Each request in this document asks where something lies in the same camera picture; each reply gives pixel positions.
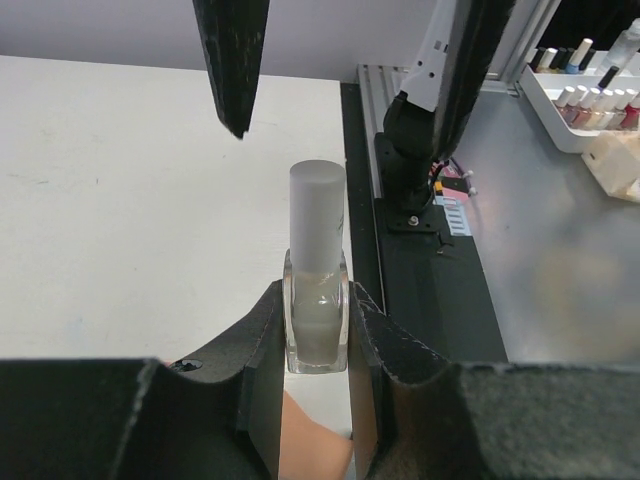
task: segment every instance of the metal table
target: metal table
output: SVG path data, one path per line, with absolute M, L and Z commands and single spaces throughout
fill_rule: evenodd
M 558 151 L 524 96 L 481 93 L 455 158 L 509 360 L 640 360 L 640 207 Z

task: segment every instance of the white tabletop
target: white tabletop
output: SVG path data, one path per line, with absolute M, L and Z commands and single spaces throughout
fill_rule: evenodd
M 281 277 L 291 165 L 344 162 L 333 81 L 261 77 L 242 142 L 200 71 L 0 57 L 0 95 L 1 357 L 197 349 Z M 350 428 L 346 374 L 286 386 Z

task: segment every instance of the white tray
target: white tray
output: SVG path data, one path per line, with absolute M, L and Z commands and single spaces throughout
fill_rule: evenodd
M 566 86 L 595 87 L 602 76 L 590 75 L 592 72 L 593 70 L 588 70 L 584 75 L 533 73 L 527 65 L 522 72 L 522 77 L 520 77 L 522 90 L 549 132 L 553 143 L 558 147 L 558 150 L 563 152 L 582 153 L 593 138 L 600 135 L 600 130 L 585 131 L 570 128 L 553 104 L 553 100 L 558 98 Z M 608 88 L 640 90 L 640 77 L 620 75 L 611 82 Z

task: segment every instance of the black bottle cap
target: black bottle cap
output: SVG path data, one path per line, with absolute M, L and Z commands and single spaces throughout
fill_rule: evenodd
M 580 67 L 578 67 L 581 72 L 584 72 L 587 68 L 589 68 L 589 63 L 591 63 L 591 59 L 593 59 L 593 56 L 595 54 L 596 54 L 596 49 L 590 48 L 587 54 L 582 59 L 582 61 L 580 62 Z
M 558 65 L 558 68 L 560 70 L 564 70 L 565 68 L 567 68 L 567 65 L 569 65 L 569 60 L 571 60 L 571 57 L 573 57 L 573 52 L 575 51 L 575 48 L 567 48 L 567 53 L 565 54 L 564 58 L 560 60 L 560 65 Z
M 538 47 L 538 51 L 533 56 L 533 60 L 531 60 L 531 63 L 529 63 L 529 66 L 531 67 L 531 70 L 533 70 L 535 72 L 536 68 L 538 68 L 538 64 L 540 63 L 540 60 L 542 60 L 542 56 L 544 55 L 544 52 L 546 52 L 546 51 L 547 51 L 546 48 Z
M 560 47 L 558 49 L 558 53 L 556 53 L 556 56 L 553 57 L 553 60 L 551 60 L 551 63 L 549 64 L 549 68 L 551 70 L 555 70 L 556 68 L 558 68 L 558 66 L 560 65 L 560 62 L 562 62 L 562 59 L 565 57 L 566 54 L 567 54 L 567 49 L 564 47 Z
M 620 68 L 616 67 L 615 65 L 611 67 L 609 71 L 604 74 L 604 77 L 602 77 L 602 80 L 600 80 L 600 83 L 598 83 L 598 88 L 600 90 L 604 90 L 605 88 L 607 88 L 611 83 L 611 80 L 613 80 L 613 77 L 615 77 L 619 71 L 620 71 Z

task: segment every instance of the wall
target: wall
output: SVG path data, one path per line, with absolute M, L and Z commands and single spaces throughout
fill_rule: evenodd
M 408 65 L 433 0 L 272 0 L 263 72 L 353 80 Z M 190 0 L 0 0 L 0 54 L 204 68 Z

